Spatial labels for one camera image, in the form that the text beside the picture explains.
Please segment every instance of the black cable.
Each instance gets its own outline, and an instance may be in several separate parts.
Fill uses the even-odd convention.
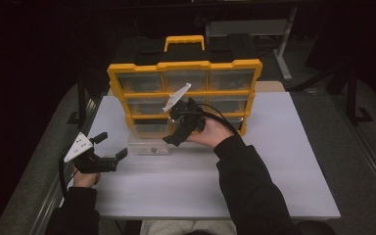
[[[71,148],[72,144],[70,144],[66,149],[63,151],[59,158],[59,179],[60,179],[60,185],[61,185],[61,191],[63,193],[63,197],[65,198],[67,196],[67,184],[66,184],[66,177],[64,174],[64,158],[66,157],[67,151]]]
[[[213,115],[213,114],[208,113],[208,112],[204,112],[203,116],[207,117],[207,118],[212,118],[212,119],[220,122],[221,124],[225,125],[228,129],[230,129],[231,132],[233,132],[234,135],[240,135],[239,132],[237,131],[237,129],[234,128],[234,126],[227,119],[221,118],[219,116]]]
[[[74,174],[71,176],[71,178],[69,179],[69,182],[67,182],[67,185],[70,184],[71,180],[74,178],[74,176],[78,173],[78,169],[74,172]]]
[[[213,106],[211,106],[211,105],[207,105],[207,104],[197,104],[197,105],[199,105],[199,106],[207,106],[207,107],[209,107],[209,108],[212,108],[213,110],[215,110],[223,119],[225,119],[225,120],[227,120],[226,118],[225,118],[225,116],[218,110],[218,109],[216,109],[216,108],[214,108]]]

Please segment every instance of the dark background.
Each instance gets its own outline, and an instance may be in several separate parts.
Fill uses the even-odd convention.
[[[284,18],[289,11],[279,6],[106,10],[126,3],[0,0],[0,215],[52,114],[77,79],[84,79],[92,97],[109,89],[106,69],[121,38],[203,34],[207,21]],[[350,57],[358,76],[376,92],[376,1],[303,6],[292,35],[318,35],[309,66],[325,70]]]

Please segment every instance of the clear plastic drawer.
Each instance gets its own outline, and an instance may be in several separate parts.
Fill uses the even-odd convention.
[[[164,138],[168,135],[167,118],[135,119],[133,133],[138,138]]]
[[[243,113],[246,109],[247,96],[210,96],[210,106],[221,113]]]
[[[191,83],[189,91],[206,90],[207,73],[203,70],[170,70],[163,75],[166,91],[177,91],[186,83]]]
[[[206,103],[206,97],[205,96],[182,96],[181,100],[188,102],[188,98],[191,97],[197,104],[205,104]]]
[[[129,72],[117,74],[124,92],[162,92],[162,80],[159,72]]]
[[[211,70],[209,90],[248,90],[254,70]]]
[[[129,98],[126,103],[133,115],[164,114],[166,105],[165,98]]]

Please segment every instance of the white table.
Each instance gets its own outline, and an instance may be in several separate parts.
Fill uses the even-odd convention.
[[[243,137],[264,160],[295,219],[338,218],[340,213],[287,92],[258,93]],[[99,156],[126,147],[128,129],[116,97],[104,97],[89,137],[108,132]],[[183,143],[168,156],[131,156],[96,186],[96,209],[115,219],[226,219],[212,150]]]

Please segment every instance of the yellow handle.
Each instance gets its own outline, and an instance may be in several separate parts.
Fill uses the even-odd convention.
[[[191,35],[191,36],[169,36],[166,38],[166,43],[164,44],[164,50],[167,51],[167,46],[170,43],[196,43],[201,42],[203,51],[206,50],[204,46],[204,36],[202,35]]]

